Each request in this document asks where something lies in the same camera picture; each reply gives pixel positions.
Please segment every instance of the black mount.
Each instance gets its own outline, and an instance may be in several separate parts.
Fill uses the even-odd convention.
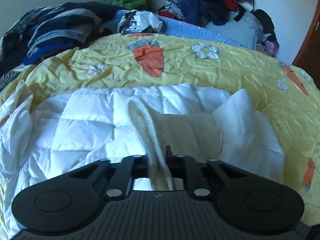
[[[133,191],[135,179],[148,178],[148,158],[140,155],[26,188],[12,203],[22,229],[14,240],[301,239],[292,230],[304,203],[289,187],[216,159],[173,156],[169,146],[166,162],[184,191]]]

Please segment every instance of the blue blanket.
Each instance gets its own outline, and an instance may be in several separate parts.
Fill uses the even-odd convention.
[[[127,13],[126,10],[117,11],[114,19],[112,21],[102,24],[103,27],[110,29],[113,33],[117,33],[117,25],[121,18]],[[189,23],[177,21],[167,17],[159,16],[160,20],[163,21],[164,27],[161,30],[162,34],[190,38],[190,39],[200,39],[206,41],[216,41],[221,43],[226,43],[236,47],[242,47],[242,45],[228,37],[222,36],[221,34],[214,33],[205,28],[195,26]]]

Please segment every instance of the white duvet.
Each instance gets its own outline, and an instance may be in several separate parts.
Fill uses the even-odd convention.
[[[21,87],[0,108],[0,174],[9,238],[19,231],[11,203],[26,187],[96,160],[120,162],[146,150],[155,154],[152,158],[163,154],[165,144],[173,154],[201,162],[219,158],[282,181],[283,152],[268,119],[252,109],[245,90],[231,96],[190,84],[79,89],[55,95],[30,113],[32,98]],[[151,188],[145,179],[135,183],[135,189]]]

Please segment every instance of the yellow comforter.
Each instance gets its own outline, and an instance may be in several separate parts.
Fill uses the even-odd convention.
[[[302,221],[320,223],[320,92],[300,68],[257,51],[162,34],[115,34],[31,66],[2,91],[0,103],[24,83],[35,95],[34,108],[55,93],[81,87],[184,82],[230,93],[247,90],[254,107],[269,118],[285,153],[284,183],[305,202]]]

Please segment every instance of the circular pad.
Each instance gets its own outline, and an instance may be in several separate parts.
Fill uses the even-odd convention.
[[[218,195],[216,207],[227,223],[255,235],[291,231],[304,212],[297,192],[256,176],[232,179]]]
[[[58,212],[70,206],[72,197],[61,190],[52,190],[41,193],[35,200],[38,209],[45,212]]]

